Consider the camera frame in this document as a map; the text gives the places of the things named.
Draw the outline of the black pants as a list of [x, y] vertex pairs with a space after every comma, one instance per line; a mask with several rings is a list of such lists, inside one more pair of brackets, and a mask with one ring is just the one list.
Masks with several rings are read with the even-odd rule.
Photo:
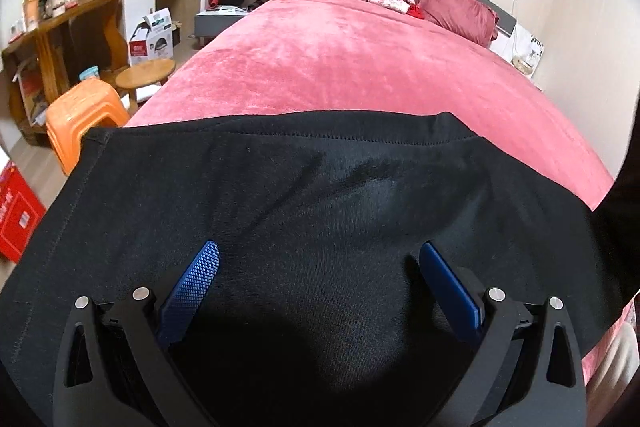
[[220, 269], [172, 361], [216, 424], [417, 426], [469, 361], [422, 244], [514, 299], [560, 297], [588, 351], [625, 304], [589, 218], [449, 114], [98, 128], [2, 289], [1, 361], [50, 421], [74, 300], [128, 296], [211, 241]]

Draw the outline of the round wooden stool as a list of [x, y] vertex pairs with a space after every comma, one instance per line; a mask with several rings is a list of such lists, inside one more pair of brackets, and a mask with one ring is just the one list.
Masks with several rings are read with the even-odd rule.
[[115, 83], [118, 89], [124, 90], [129, 96], [129, 114], [134, 115], [138, 110], [139, 89], [157, 83], [164, 84], [175, 69], [176, 62], [172, 58], [157, 58], [132, 65], [120, 72]]

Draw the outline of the orange plastic stool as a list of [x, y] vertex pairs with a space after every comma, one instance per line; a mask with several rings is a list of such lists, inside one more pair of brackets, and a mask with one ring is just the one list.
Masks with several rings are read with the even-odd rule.
[[93, 127], [122, 127], [129, 114], [117, 91], [90, 78], [59, 96], [46, 110], [47, 136], [65, 176], [78, 163], [82, 137]]

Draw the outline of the white floral right nightstand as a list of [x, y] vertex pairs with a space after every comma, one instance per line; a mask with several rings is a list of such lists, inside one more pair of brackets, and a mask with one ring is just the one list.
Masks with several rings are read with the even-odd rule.
[[491, 43], [489, 49], [511, 66], [513, 66], [512, 57], [514, 57], [514, 55], [523, 55], [529, 51], [534, 51], [537, 54], [537, 64], [533, 75], [530, 77], [525, 76], [529, 80], [533, 80], [535, 72], [544, 56], [544, 44], [520, 23], [515, 24], [510, 36], [499, 29], [498, 37]]

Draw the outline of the glass jar on nightstand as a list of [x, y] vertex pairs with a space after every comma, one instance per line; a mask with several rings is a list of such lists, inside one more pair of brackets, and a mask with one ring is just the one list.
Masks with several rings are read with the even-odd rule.
[[512, 57], [512, 65], [524, 76], [530, 77], [533, 75], [537, 64], [537, 54], [534, 51], [529, 51], [523, 55], [514, 55]]

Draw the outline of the pink bed blanket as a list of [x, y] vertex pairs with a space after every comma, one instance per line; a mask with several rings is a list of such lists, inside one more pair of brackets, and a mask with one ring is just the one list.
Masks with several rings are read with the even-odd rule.
[[449, 113], [590, 207], [613, 179], [577, 128], [494, 52], [360, 0], [270, 0], [180, 67], [135, 126], [312, 110]]

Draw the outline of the dark red ruffled pillow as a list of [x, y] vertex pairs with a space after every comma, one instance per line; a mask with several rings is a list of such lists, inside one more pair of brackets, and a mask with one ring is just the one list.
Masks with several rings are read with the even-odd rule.
[[498, 36], [498, 14], [480, 0], [414, 0], [424, 18], [488, 49]]

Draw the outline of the wooden desk with shelves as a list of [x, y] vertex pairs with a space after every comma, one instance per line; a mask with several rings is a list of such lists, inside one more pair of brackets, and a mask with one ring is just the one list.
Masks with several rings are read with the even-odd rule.
[[[155, 11], [167, 8], [181, 35], [194, 29], [200, 0], [155, 0]], [[122, 31], [122, 0], [79, 0], [65, 13], [44, 20], [37, 30], [1, 49], [1, 144], [12, 150], [21, 137], [43, 134], [29, 127], [27, 110], [11, 86], [18, 64], [33, 58], [42, 78], [44, 99], [51, 103], [78, 83], [81, 69], [96, 65], [107, 82], [129, 65], [128, 41]]]

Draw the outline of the white appliance cardboard box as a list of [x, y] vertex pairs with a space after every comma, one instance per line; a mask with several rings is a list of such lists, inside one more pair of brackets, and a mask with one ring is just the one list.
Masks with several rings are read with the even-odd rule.
[[128, 41], [131, 66], [174, 56], [172, 19], [167, 8], [145, 15]]

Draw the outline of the red cardboard box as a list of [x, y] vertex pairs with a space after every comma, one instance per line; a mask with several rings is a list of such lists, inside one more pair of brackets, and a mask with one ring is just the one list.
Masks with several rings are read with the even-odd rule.
[[0, 251], [18, 263], [46, 210], [13, 161], [1, 173]]

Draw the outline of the red small cloth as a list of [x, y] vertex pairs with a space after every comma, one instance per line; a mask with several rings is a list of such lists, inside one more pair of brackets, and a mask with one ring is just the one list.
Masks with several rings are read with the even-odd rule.
[[420, 8], [419, 5], [410, 3], [409, 6], [408, 6], [407, 14], [410, 15], [410, 16], [413, 16], [415, 18], [420, 18], [420, 20], [425, 20], [425, 13]]

